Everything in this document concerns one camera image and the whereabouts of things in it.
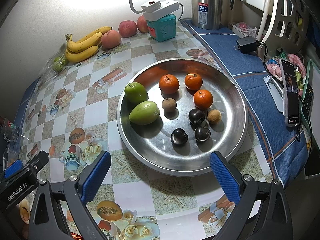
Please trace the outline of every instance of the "banana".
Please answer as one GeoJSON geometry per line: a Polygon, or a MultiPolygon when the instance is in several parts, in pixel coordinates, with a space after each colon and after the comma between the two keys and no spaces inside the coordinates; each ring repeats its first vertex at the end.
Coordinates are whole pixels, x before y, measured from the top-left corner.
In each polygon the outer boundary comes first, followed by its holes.
{"type": "Polygon", "coordinates": [[[68,49],[66,49],[65,55],[67,60],[70,62],[76,63],[80,61],[84,61],[85,59],[91,57],[93,54],[95,54],[98,51],[98,46],[92,46],[80,53],[72,53],[68,49]]]}
{"type": "Polygon", "coordinates": [[[81,43],[81,42],[87,40],[88,38],[92,37],[96,33],[100,32],[103,35],[103,34],[107,33],[110,30],[112,30],[112,27],[109,27],[109,26],[104,26],[104,27],[98,28],[95,31],[93,31],[93,32],[89,33],[88,35],[84,36],[83,38],[79,39],[79,41],[76,41],[76,43],[81,43]]]}
{"type": "Polygon", "coordinates": [[[70,52],[79,53],[91,46],[94,46],[96,43],[99,43],[101,40],[101,36],[102,33],[99,32],[81,43],[75,43],[74,41],[72,41],[72,34],[70,34],[70,37],[68,35],[65,35],[67,40],[67,48],[70,52]]]}

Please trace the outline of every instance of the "blue gripper pad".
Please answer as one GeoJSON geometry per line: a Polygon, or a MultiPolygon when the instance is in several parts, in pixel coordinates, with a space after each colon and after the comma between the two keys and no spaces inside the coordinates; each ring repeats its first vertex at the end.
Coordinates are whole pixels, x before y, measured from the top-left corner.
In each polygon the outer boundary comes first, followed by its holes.
{"type": "Polygon", "coordinates": [[[5,171],[4,171],[4,177],[8,178],[12,174],[16,173],[18,170],[20,170],[23,166],[23,163],[21,160],[16,160],[14,163],[12,163],[5,171]]]}
{"type": "Polygon", "coordinates": [[[98,164],[95,166],[88,179],[83,184],[81,201],[84,205],[92,201],[98,192],[103,179],[111,166],[111,155],[105,152],[98,164]]]}
{"type": "Polygon", "coordinates": [[[214,152],[210,155],[210,167],[228,200],[237,205],[240,201],[239,185],[214,152]]]}

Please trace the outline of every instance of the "glass cup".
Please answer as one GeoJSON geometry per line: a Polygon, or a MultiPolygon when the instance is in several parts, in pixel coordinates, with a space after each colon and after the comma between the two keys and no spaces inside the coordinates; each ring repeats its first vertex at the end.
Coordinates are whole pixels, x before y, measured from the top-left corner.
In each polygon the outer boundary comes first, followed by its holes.
{"type": "Polygon", "coordinates": [[[7,142],[16,142],[19,136],[20,128],[13,122],[4,118],[4,123],[1,127],[0,133],[3,134],[4,139],[7,142]]]}

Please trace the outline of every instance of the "teal box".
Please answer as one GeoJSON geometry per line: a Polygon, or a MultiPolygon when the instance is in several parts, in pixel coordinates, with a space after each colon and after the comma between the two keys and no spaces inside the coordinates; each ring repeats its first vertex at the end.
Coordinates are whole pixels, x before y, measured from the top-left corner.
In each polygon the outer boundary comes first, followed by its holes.
{"type": "Polygon", "coordinates": [[[147,21],[150,36],[157,41],[165,41],[176,36],[176,16],[168,14],[152,22],[147,21]]]}

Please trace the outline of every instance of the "thermos label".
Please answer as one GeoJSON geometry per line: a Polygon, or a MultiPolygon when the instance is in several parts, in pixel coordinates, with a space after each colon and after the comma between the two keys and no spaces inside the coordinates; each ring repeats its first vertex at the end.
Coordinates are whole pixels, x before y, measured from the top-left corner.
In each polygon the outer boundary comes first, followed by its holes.
{"type": "Polygon", "coordinates": [[[198,9],[198,23],[206,25],[208,18],[208,4],[206,3],[199,3],[198,9]]]}

